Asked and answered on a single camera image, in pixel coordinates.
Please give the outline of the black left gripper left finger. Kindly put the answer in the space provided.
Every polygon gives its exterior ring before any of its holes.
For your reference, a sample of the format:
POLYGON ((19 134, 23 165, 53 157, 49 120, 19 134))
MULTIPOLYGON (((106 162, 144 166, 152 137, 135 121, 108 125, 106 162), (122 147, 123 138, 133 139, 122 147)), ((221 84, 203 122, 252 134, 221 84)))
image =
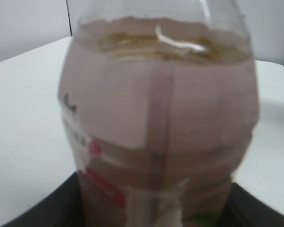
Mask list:
POLYGON ((27 212, 3 227, 83 227, 85 226, 77 175, 27 212))

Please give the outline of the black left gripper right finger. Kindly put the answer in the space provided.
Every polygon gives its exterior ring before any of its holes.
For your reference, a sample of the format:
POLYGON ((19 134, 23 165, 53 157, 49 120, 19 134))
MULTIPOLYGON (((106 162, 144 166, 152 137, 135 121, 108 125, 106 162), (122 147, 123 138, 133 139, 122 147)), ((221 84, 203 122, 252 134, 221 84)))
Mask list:
POLYGON ((223 209, 225 227, 284 227, 284 215, 234 184, 223 209))

